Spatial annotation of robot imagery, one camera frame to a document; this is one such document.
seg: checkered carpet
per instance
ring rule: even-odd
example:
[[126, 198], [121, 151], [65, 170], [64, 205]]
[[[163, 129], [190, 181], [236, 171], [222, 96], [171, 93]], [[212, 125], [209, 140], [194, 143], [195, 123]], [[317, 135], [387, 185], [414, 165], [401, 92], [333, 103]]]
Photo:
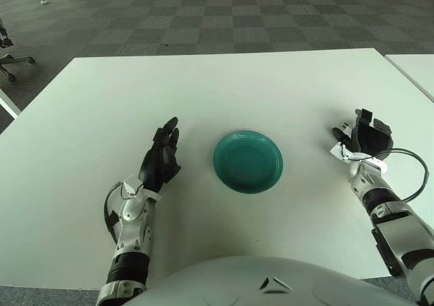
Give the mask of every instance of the checkered carpet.
[[[24, 108], [76, 56], [217, 54], [375, 47], [434, 53], [434, 0], [0, 0], [0, 17], [37, 64], [0, 86]], [[0, 130], [10, 118], [0, 111]]]

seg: teal plate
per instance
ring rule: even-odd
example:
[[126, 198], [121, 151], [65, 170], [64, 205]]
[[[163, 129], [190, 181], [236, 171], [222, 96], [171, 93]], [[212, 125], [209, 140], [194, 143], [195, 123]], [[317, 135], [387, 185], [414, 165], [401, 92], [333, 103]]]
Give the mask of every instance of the teal plate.
[[214, 169], [219, 179], [234, 191], [260, 193], [277, 183], [283, 159], [277, 145], [264, 134], [236, 131], [217, 144]]

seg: office chair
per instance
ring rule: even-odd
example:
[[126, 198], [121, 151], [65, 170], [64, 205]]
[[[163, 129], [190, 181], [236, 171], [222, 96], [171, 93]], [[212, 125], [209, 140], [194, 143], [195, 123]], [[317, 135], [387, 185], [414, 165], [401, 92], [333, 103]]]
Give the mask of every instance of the office chair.
[[[3, 23], [0, 19], [0, 47], [6, 48], [9, 46], [12, 46], [12, 40], [7, 37], [7, 32], [5, 27], [3, 26]], [[21, 58], [14, 58], [12, 55], [8, 54], [4, 57], [0, 57], [0, 71], [5, 73], [7, 75], [7, 79], [11, 82], [14, 82], [16, 80], [15, 75], [12, 73], [9, 73], [7, 69], [2, 67], [2, 65], [6, 64], [17, 64], [21, 62], [29, 62], [30, 64], [35, 63], [35, 59], [33, 57], [27, 56], [27, 57], [21, 57]]]

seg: another table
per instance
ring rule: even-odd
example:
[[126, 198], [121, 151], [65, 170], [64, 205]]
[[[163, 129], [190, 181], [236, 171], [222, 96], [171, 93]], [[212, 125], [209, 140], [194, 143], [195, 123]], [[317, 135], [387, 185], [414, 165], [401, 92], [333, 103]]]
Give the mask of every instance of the another table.
[[434, 102], [434, 55], [386, 55], [386, 58]]
[[[331, 128], [365, 108], [396, 147], [434, 166], [431, 102], [373, 49], [74, 59], [0, 136], [0, 284], [99, 288], [114, 243], [102, 205], [137, 174], [155, 129], [179, 117], [179, 175], [157, 205], [150, 286], [193, 263], [267, 255], [357, 278], [388, 275]], [[251, 129], [279, 146], [270, 190], [244, 195], [212, 167], [216, 143]], [[422, 170], [391, 155], [387, 180], [411, 194]], [[412, 207], [434, 225], [432, 180]]]
[[0, 88], [0, 106], [2, 106], [14, 119], [21, 113], [20, 109], [9, 99]]

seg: wire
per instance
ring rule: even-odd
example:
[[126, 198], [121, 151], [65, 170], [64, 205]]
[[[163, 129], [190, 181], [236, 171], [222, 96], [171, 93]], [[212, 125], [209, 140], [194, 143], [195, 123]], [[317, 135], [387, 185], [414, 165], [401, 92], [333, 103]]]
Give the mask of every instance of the wire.
[[104, 202], [104, 221], [106, 223], [106, 227], [108, 232], [111, 234], [111, 237], [113, 238], [113, 240], [115, 241], [115, 243], [117, 243], [117, 239], [116, 239], [116, 235], [115, 235], [115, 231], [113, 230], [113, 225], [114, 225], [114, 217], [117, 218], [117, 214], [116, 212], [112, 211], [112, 213], [109, 215], [109, 209], [108, 209], [108, 202], [109, 202], [109, 197], [111, 195], [111, 193], [113, 193], [113, 191], [115, 189], [117, 189], [119, 186], [121, 186], [122, 182], [117, 182], [116, 184], [114, 184], [111, 188], [110, 191], [108, 191], [107, 196], [106, 196], [106, 200]]
[[[344, 157], [343, 151], [344, 151], [344, 148], [342, 146], [341, 154]], [[373, 157], [379, 157], [381, 155], [386, 155], [386, 154], [389, 154], [389, 153], [401, 153], [403, 155], [409, 155], [409, 156], [413, 157], [414, 159], [416, 159], [417, 161], [419, 161], [419, 163], [422, 165], [422, 167], [423, 167], [423, 169], [425, 171], [424, 176], [423, 176], [423, 181], [422, 181], [422, 184], [420, 185], [419, 189], [416, 192], [414, 192], [413, 194], [411, 194], [409, 197], [407, 197], [406, 199], [402, 200], [402, 202], [408, 203], [408, 202], [412, 201], [413, 199], [415, 199], [416, 197], [418, 197], [423, 192], [423, 190], [425, 189], [425, 186], [427, 185], [428, 177], [429, 177], [429, 171], [428, 171], [427, 164], [425, 163], [425, 161], [423, 161], [423, 159], [421, 157], [419, 157], [413, 151], [410, 151], [410, 150], [407, 150], [407, 149], [401, 149], [401, 148], [392, 148], [392, 149], [382, 150], [382, 151], [380, 151], [378, 153], [373, 154], [370, 157], [360, 158], [360, 159], [349, 159], [349, 160], [350, 161], [367, 160], [367, 159], [371, 159]]]
[[[139, 185], [139, 187], [137, 187], [136, 192], [134, 193], [134, 196], [137, 195], [137, 193], [141, 187], [143, 187], [143, 184], [141, 184], [141, 185]], [[123, 185], [121, 186], [121, 198], [122, 199], [134, 199], [134, 197], [124, 197], [123, 196]]]

